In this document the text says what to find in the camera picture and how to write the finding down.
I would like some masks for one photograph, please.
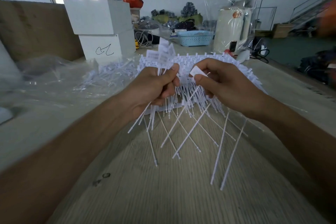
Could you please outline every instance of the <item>person's right arm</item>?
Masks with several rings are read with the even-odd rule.
[[[225,106],[271,129],[305,170],[336,196],[336,138],[259,90],[233,64],[205,59],[195,64],[209,77],[195,81]]]

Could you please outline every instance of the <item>wood grain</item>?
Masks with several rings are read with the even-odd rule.
[[[211,117],[221,126],[224,117],[210,108]],[[242,126],[243,119],[230,118]],[[175,121],[165,115],[169,130]],[[194,119],[184,113],[183,126],[189,131]],[[222,130],[207,116],[200,123],[217,141]],[[82,174],[68,196],[49,220],[51,223],[328,223],[334,222],[332,208],[321,189],[313,183],[281,142],[269,131],[247,123],[234,156],[223,191],[219,190],[234,141],[225,135],[214,185],[211,174],[218,147],[196,126],[180,151],[167,141],[159,117],[150,131],[158,160],[155,167],[145,126],[127,134],[125,127]],[[239,130],[228,123],[234,138]],[[177,124],[171,134],[176,148],[186,133]],[[110,173],[95,187],[92,183]]]

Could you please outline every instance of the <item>green floor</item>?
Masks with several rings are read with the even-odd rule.
[[[283,65],[299,66],[304,57],[313,56],[316,52],[331,49],[336,39],[319,39],[308,37],[287,37],[267,39],[270,50],[268,58]]]

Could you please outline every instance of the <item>electric kettle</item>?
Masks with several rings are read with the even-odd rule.
[[[246,42],[250,30],[252,11],[236,6],[223,7],[219,10],[214,52],[222,53],[226,49],[235,52]]]

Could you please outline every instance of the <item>kettle handle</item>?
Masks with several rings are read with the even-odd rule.
[[[238,47],[241,47],[246,42],[247,37],[249,36],[251,17],[252,17],[252,11],[248,9],[247,15],[245,16],[242,39],[239,41]]]

